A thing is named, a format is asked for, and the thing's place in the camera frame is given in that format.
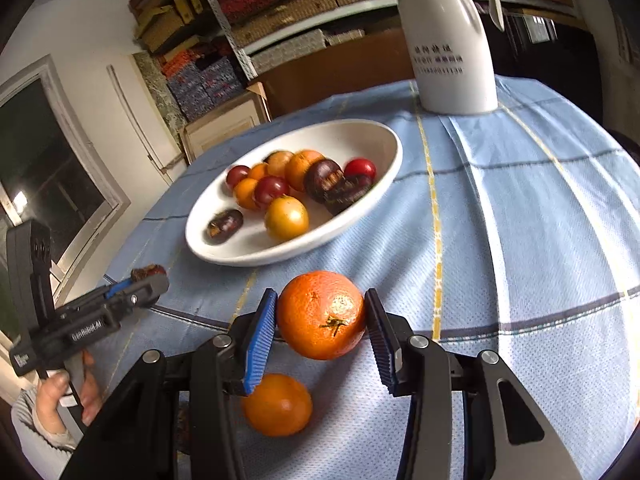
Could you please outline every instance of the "checkered tablecloth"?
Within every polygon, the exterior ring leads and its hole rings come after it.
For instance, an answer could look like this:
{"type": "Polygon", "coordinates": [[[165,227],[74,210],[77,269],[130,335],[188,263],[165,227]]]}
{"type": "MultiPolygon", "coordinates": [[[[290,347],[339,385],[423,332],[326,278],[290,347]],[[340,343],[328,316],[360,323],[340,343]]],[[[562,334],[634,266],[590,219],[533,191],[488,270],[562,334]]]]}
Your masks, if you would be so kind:
{"type": "MultiPolygon", "coordinates": [[[[143,351],[191,351],[257,306],[268,286],[327,269],[448,350],[497,350],[542,407],[585,480],[600,477],[635,427],[640,308],[640,170],[587,115],[533,80],[497,77],[485,116],[423,111],[410,81],[334,96],[202,155],[149,211],[105,282],[165,266],[169,291],[94,348],[111,391],[143,351]],[[184,239],[191,206],[229,164],[291,130],[337,118],[380,121],[404,160],[379,205],[345,234],[292,260],[220,267],[184,239]]],[[[332,362],[274,344],[269,370],[306,384],[310,425],[262,437],[238,421],[250,480],[393,479],[408,399],[380,383],[368,342],[332,362]]],[[[460,398],[452,478],[462,478],[460,398]]]]}

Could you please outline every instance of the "orange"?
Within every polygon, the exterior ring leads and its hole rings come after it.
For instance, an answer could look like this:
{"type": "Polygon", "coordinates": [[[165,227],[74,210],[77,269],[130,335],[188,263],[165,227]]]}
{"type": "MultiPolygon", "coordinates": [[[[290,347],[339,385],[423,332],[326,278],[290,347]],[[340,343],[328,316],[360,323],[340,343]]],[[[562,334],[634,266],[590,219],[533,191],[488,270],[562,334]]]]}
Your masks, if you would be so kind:
{"type": "Polygon", "coordinates": [[[267,171],[269,172],[269,174],[284,178],[284,168],[286,167],[292,156],[293,153],[291,152],[271,153],[271,155],[269,155],[269,158],[267,158],[267,171]]]}
{"type": "Polygon", "coordinates": [[[245,209],[258,210],[258,206],[254,202],[254,189],[258,185],[258,181],[254,178],[244,178],[236,184],[234,188],[234,197],[240,207],[245,209]]]}
{"type": "Polygon", "coordinates": [[[284,341],[300,355],[335,359],[364,334],[364,300],[343,275],[315,270],[287,283],[278,298],[276,320],[284,341]]]}
{"type": "Polygon", "coordinates": [[[259,162],[254,167],[251,168],[247,178],[254,178],[255,180],[260,180],[262,177],[267,176],[267,168],[269,165],[266,162],[259,162]]]}
{"type": "Polygon", "coordinates": [[[266,436],[299,432],[313,410],[306,388],[282,374],[266,374],[250,396],[242,397],[241,403],[249,424],[266,436]]]}
{"type": "Polygon", "coordinates": [[[302,150],[291,157],[285,166],[284,174],[293,189],[296,191],[305,190],[305,173],[319,158],[324,158],[324,156],[314,150],[302,150]]]}

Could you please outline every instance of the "screw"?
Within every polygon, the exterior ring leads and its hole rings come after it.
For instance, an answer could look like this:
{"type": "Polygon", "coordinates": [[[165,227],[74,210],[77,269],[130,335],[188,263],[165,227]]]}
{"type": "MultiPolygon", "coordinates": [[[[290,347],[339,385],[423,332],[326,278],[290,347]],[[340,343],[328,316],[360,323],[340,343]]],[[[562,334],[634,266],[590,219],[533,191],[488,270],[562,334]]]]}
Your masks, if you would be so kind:
{"type": "Polygon", "coordinates": [[[480,357],[482,358],[482,361],[490,365],[495,365],[500,360],[498,354],[491,350],[485,350],[480,354],[480,357]]]}
{"type": "Polygon", "coordinates": [[[409,344],[416,348],[427,348],[429,340],[423,335],[412,335],[409,338],[409,344]]]}
{"type": "Polygon", "coordinates": [[[142,360],[147,364],[157,363],[160,360],[160,352],[158,350],[147,350],[142,354],[142,360]]]}
{"type": "Polygon", "coordinates": [[[218,334],[212,341],[216,348],[226,348],[231,344],[232,339],[227,334],[218,334]]]}

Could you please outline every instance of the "dark purple fruit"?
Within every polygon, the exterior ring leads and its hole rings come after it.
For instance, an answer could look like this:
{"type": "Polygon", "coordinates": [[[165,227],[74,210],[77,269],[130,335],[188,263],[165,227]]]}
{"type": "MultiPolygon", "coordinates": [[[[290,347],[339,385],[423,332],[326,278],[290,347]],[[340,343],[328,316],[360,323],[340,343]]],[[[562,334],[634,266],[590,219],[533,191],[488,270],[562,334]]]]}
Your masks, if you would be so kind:
{"type": "Polygon", "coordinates": [[[323,204],[326,194],[344,179],[340,166],[330,158],[316,160],[305,173],[305,191],[316,202],[323,204]]]}
{"type": "Polygon", "coordinates": [[[213,244],[222,244],[229,240],[244,223],[244,217],[238,209],[226,209],[213,217],[207,225],[207,235],[213,244]]]}
{"type": "Polygon", "coordinates": [[[131,269],[131,279],[134,282],[144,280],[153,274],[164,274],[166,276],[166,270],[162,265],[151,264],[141,269],[131,269]]]}
{"type": "Polygon", "coordinates": [[[365,196],[371,186],[372,180],[367,175],[347,177],[327,192],[324,205],[336,216],[365,196]]]}

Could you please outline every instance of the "window frame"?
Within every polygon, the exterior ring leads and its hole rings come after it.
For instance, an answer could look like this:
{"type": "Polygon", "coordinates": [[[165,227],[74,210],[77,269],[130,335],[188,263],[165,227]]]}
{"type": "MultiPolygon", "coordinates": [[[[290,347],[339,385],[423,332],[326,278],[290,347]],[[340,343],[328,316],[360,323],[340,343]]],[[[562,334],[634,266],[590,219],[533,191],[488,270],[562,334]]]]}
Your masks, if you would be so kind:
{"type": "MultiPolygon", "coordinates": [[[[52,262],[51,273],[55,281],[60,282],[53,291],[53,296],[56,304],[60,304],[66,299],[83,264],[130,205],[130,199],[111,175],[82,129],[66,97],[50,55],[31,63],[0,85],[0,107],[37,79],[42,83],[49,106],[71,150],[104,197],[104,202],[85,222],[60,260],[52,262]]],[[[0,205],[14,226],[22,223],[2,183],[0,183],[0,205]]]]}
{"type": "Polygon", "coordinates": [[[18,399],[20,390],[27,390],[38,384],[38,374],[35,370],[24,377],[15,374],[9,359],[11,344],[11,340],[0,332],[0,399],[8,405],[12,405],[18,399]]]}

